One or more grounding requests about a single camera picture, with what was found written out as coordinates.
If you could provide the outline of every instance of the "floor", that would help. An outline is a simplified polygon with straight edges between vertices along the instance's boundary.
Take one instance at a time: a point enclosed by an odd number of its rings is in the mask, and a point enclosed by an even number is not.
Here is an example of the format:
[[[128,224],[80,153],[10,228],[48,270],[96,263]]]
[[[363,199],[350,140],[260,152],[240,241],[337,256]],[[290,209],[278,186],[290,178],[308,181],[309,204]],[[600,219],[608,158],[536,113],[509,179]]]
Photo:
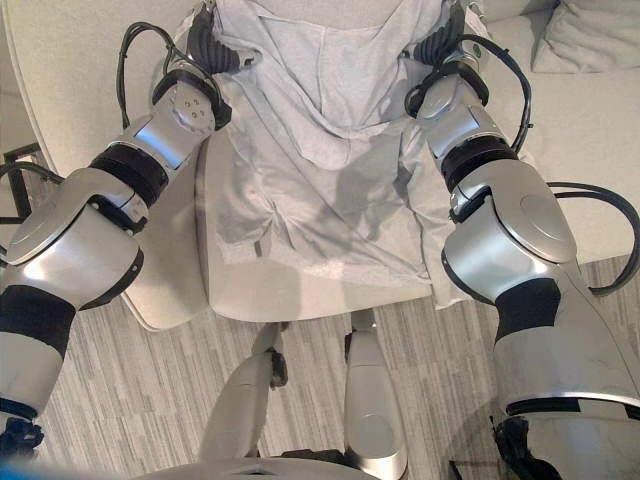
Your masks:
[[[610,281],[624,264],[585,269]],[[640,278],[603,300],[638,352]],[[429,298],[375,310],[410,447],[410,478],[512,478],[498,459],[490,352],[492,308],[465,302],[435,311]],[[284,332],[289,384],[271,393],[263,456],[342,446],[347,316],[296,322]],[[40,461],[136,476],[192,462],[225,378],[259,325],[214,314],[161,333],[143,330],[117,299],[76,319],[66,363],[41,418]]]

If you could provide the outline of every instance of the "robotic arm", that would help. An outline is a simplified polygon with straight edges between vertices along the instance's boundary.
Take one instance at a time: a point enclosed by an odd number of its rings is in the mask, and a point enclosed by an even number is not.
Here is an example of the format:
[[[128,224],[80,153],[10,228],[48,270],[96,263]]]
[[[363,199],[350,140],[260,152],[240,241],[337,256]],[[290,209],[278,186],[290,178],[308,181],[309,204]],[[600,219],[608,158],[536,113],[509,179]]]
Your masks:
[[[29,454],[42,440],[33,424],[65,356],[78,310],[122,293],[144,255],[133,235],[180,166],[231,117],[211,73],[254,57],[202,32],[212,11],[196,11],[178,58],[153,93],[153,108],[89,165],[74,171],[20,226],[7,249],[0,314],[0,451]]]
[[[442,252],[445,269],[498,309],[494,358],[507,417],[496,442],[523,479],[638,478],[640,362],[580,275],[553,192],[518,160],[521,135],[510,147],[485,111],[476,42],[495,45],[452,34],[461,28],[455,10],[446,35],[439,33],[459,40],[436,34],[413,52],[422,61],[425,52],[437,53],[407,107],[451,193],[456,228]]]

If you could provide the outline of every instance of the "couch cushion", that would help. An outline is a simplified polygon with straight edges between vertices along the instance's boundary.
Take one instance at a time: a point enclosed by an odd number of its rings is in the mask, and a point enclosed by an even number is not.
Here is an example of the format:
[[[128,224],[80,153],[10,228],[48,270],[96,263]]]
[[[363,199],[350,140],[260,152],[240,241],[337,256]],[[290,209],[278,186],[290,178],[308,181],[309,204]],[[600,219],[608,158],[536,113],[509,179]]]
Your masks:
[[[505,18],[553,8],[557,0],[479,0],[485,22],[497,22]]]
[[[531,73],[536,42],[551,11],[489,25],[494,40],[509,48],[533,90],[532,122],[525,149],[548,181],[593,183],[622,194],[640,207],[640,69],[590,74]],[[513,137],[521,109],[520,84],[494,58],[483,77],[491,91],[489,111]],[[617,210],[595,200],[561,201],[578,242],[582,262],[631,250],[631,229]]]
[[[533,70],[606,72],[640,66],[638,0],[563,0],[540,39]]]

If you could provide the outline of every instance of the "wire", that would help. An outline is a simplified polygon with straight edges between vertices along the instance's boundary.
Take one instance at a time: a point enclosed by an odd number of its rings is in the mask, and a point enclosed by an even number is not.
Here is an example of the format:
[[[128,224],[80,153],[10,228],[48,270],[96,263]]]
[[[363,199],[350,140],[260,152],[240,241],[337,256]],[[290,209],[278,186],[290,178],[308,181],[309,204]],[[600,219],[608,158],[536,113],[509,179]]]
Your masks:
[[[64,178],[60,175],[55,174],[48,168],[42,167],[36,163],[32,162],[14,162],[14,163],[6,163],[0,166],[0,178],[4,177],[7,173],[12,172],[14,170],[30,170],[35,172],[42,177],[50,180],[52,183],[59,184],[64,181]]]
[[[124,63],[127,58],[127,52],[129,51],[129,47],[131,46],[133,40],[142,32],[146,31],[152,31],[159,35],[160,38],[162,38],[162,40],[164,41],[165,47],[167,48],[167,55],[164,58],[164,62],[162,64],[163,74],[167,74],[169,63],[171,62],[173,57],[176,56],[202,72],[205,75],[205,78],[210,77],[206,70],[200,67],[197,63],[195,63],[183,52],[181,52],[178,47],[176,47],[173,39],[166,30],[147,22],[132,23],[131,25],[129,25],[124,33],[124,36],[122,37],[122,45],[120,46],[120,53],[118,55],[118,69],[116,71],[116,96],[118,98],[118,105],[120,106],[120,112],[122,115],[123,129],[127,128],[131,124],[131,122],[129,121],[129,116],[127,115],[127,100],[124,84]]]
[[[530,123],[531,121],[531,84],[527,79],[527,76],[522,72],[518,63],[514,60],[514,58],[509,55],[509,50],[502,49],[496,43],[492,42],[488,38],[481,37],[480,35],[473,34],[464,34],[458,37],[459,42],[463,42],[464,40],[470,40],[472,42],[478,43],[486,48],[489,52],[491,52],[494,56],[496,56],[502,63],[504,63],[509,70],[511,70],[518,80],[520,80],[520,85],[522,86],[522,94],[524,96],[524,107],[522,108],[522,117],[520,119],[520,127],[518,128],[518,133],[516,135],[511,148],[516,152],[520,152],[522,145],[524,144],[525,139],[527,138],[528,130],[533,127]]]
[[[31,162],[14,162],[14,163],[6,163],[2,166],[0,166],[0,178],[4,177],[6,174],[14,171],[14,170],[30,170],[32,172],[35,172],[39,175],[41,175],[44,179],[47,179],[49,181],[51,181],[52,183],[60,184],[64,181],[64,178],[61,177],[60,175],[55,174],[54,172],[52,172],[51,170],[49,170],[48,168],[42,167],[36,163],[31,163]],[[20,217],[0,217],[0,225],[6,225],[6,224],[17,224],[17,223],[22,223],[24,219],[20,218]],[[7,254],[7,249],[3,246],[0,245],[0,254],[2,255],[6,255]],[[7,266],[7,262],[5,262],[4,260],[0,259],[0,267],[6,267]]]
[[[633,230],[633,248],[631,249],[631,255],[629,256],[627,264],[610,285],[605,287],[589,287],[589,290],[591,290],[591,293],[595,296],[602,297],[626,285],[640,268],[640,217],[633,205],[623,196],[596,185],[573,182],[549,182],[547,185],[552,188],[580,189],[582,191],[579,192],[558,192],[555,193],[555,196],[557,198],[592,198],[600,200],[616,207],[627,218]]]

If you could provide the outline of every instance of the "sofa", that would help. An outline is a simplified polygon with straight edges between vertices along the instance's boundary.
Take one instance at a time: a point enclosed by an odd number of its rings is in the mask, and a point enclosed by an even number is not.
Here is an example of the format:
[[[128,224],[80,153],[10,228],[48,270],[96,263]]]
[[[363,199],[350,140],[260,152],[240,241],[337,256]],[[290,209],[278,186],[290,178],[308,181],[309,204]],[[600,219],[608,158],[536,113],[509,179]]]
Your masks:
[[[377,1],[389,10],[391,0]],[[121,3],[121,8],[114,3]],[[21,93],[53,168],[68,174],[87,165],[118,135],[113,78],[126,26],[145,19],[172,31],[193,3],[3,2]],[[263,3],[280,9],[280,14],[288,12],[301,19],[313,16],[318,23],[318,16],[330,12],[302,8],[306,2],[300,0]],[[353,21],[362,21],[354,12],[366,9],[369,3],[351,4],[347,10]],[[555,2],[476,3],[493,39],[510,49],[532,84],[534,128],[525,149],[543,177],[602,185],[640,206],[640,190],[634,184],[640,173],[640,95],[635,88],[640,84],[640,69],[577,75],[532,73],[535,48]],[[342,7],[333,15],[349,18],[343,11],[345,4],[338,4]],[[143,38],[132,49],[127,71],[130,115],[141,115],[148,108],[156,59],[161,57],[161,45],[151,38]],[[513,135],[522,108],[519,83],[493,58],[482,75],[491,91],[490,113],[505,134]],[[124,299],[145,328],[170,328],[211,308],[239,320],[283,321],[429,295],[421,284],[363,288],[301,274],[268,261],[225,265],[216,249],[214,222],[217,186],[224,181],[229,148],[224,130],[216,133],[154,206],[149,226],[139,235],[145,267]],[[566,200],[562,207],[577,238],[580,262],[630,251],[630,229],[611,207],[591,200]]]

